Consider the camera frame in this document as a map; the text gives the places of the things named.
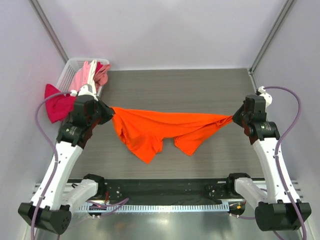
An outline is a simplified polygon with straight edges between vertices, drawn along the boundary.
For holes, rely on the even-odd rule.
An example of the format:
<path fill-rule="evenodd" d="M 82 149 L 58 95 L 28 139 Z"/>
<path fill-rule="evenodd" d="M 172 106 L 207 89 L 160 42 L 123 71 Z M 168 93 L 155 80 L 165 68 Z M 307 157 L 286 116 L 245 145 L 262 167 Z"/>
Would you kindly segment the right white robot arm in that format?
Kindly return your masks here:
<path fill-rule="evenodd" d="M 261 231 L 295 231 L 311 215 L 311 206 L 302 202 L 288 174 L 281 151 L 277 125 L 267 120 L 266 108 L 272 97 L 267 93 L 247 95 L 233 115 L 235 124 L 256 152 L 265 180 L 261 190 L 246 173 L 231 173 L 225 191 L 231 198 L 242 196 L 254 209 L 254 218 Z"/>

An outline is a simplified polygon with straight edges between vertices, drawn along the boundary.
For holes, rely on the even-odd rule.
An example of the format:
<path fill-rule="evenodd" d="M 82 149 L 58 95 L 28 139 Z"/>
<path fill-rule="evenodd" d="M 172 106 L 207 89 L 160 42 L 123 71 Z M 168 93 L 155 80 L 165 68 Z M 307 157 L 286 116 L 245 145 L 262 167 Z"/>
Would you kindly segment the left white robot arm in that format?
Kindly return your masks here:
<path fill-rule="evenodd" d="M 47 172 L 29 202 L 22 202 L 18 214 L 31 226 L 62 235 L 72 214 L 87 200 L 102 199 L 107 192 L 105 179 L 87 174 L 64 194 L 71 171 L 97 125 L 110 121 L 115 112 L 98 97 L 78 95 L 67 120 L 59 129 L 56 144 L 51 144 L 53 157 Z"/>

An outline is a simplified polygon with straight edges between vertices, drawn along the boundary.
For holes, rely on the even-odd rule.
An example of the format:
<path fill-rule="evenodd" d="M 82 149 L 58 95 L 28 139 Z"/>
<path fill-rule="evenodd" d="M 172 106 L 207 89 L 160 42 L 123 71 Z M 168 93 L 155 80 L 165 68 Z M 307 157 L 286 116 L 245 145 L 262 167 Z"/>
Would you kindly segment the orange t-shirt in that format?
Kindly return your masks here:
<path fill-rule="evenodd" d="M 139 109 L 113 108 L 114 130 L 136 157 L 150 163 L 163 150 L 164 139 L 172 139 L 176 148 L 192 156 L 197 148 L 232 116 L 212 113 L 169 113 Z"/>

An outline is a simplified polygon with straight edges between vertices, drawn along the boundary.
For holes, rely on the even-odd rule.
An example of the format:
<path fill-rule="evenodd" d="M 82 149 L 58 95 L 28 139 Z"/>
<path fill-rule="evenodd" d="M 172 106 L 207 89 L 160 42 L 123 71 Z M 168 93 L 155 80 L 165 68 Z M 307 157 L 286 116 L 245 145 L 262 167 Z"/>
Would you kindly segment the magenta t-shirt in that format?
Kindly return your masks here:
<path fill-rule="evenodd" d="M 48 119 L 52 124 L 63 121 L 74 109 L 76 97 L 70 94 L 57 95 L 45 103 Z"/>

